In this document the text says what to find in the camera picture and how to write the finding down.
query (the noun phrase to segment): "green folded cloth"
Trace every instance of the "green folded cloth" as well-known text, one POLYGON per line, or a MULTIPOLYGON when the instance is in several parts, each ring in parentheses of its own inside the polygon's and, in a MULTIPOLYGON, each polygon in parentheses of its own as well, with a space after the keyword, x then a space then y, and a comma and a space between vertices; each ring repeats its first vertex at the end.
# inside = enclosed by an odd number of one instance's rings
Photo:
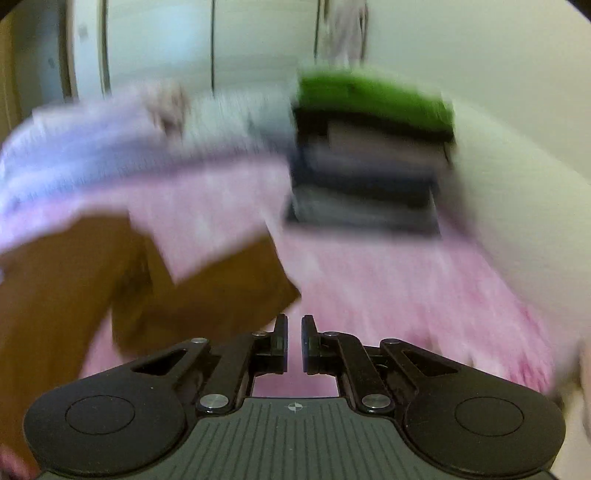
POLYGON ((453 134, 453 109, 441 97, 351 72, 302 75, 298 101, 302 108, 368 113, 429 132, 453 134))

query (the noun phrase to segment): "circular pad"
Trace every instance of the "circular pad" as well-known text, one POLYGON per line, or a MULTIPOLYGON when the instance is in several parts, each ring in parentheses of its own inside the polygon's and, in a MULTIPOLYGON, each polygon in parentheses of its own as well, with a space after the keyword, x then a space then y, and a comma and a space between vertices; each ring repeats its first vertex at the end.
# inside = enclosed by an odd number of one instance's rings
POLYGON ((106 435, 125 428, 134 416, 134 406, 124 398, 96 395, 70 406, 66 421, 80 433, 106 435))
POLYGON ((120 476, 170 451, 186 418, 158 376, 119 371, 56 388, 24 420, 27 442, 45 470, 62 476, 120 476))
POLYGON ((495 397, 476 397, 460 403, 456 420, 466 430, 485 437, 502 437, 523 423, 523 413, 510 401, 495 397))
POLYGON ((553 460, 564 439, 554 404, 500 379, 475 376, 472 387, 453 378, 437 378, 405 412, 404 430, 423 455, 446 471, 487 478, 521 478, 553 460))

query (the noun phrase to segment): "ribbed surface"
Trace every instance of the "ribbed surface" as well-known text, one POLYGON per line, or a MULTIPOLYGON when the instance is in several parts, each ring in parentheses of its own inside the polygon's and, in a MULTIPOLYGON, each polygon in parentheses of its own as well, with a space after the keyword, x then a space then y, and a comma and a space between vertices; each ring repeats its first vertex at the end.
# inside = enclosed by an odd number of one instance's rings
POLYGON ((388 420, 357 415, 342 398, 252 398, 237 413, 200 421, 174 454, 126 480, 456 478, 418 458, 388 420))

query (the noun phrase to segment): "white wall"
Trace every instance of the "white wall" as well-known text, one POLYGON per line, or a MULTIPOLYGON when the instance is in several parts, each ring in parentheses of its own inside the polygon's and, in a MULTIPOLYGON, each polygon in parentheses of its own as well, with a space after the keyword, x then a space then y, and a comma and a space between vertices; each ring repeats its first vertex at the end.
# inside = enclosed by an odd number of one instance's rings
POLYGON ((591 179, 591 24, 566 0, 368 0, 367 59, 484 107, 591 179))
POLYGON ((23 117, 60 102, 67 88, 63 25, 66 0, 24 0, 14 10, 15 78, 23 117))
POLYGON ((440 202, 541 312, 565 374, 591 335, 591 24, 566 0, 369 5, 368 64, 456 100, 440 202))

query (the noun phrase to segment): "stack of folded clothes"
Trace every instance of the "stack of folded clothes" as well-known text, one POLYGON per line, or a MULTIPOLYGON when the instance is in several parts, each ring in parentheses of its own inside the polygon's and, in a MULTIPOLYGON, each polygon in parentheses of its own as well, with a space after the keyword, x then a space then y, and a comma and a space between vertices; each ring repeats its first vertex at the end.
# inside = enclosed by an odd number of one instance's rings
POLYGON ((433 193, 450 167, 453 111, 441 98, 350 72, 303 76, 293 107, 288 220, 437 234, 433 193))

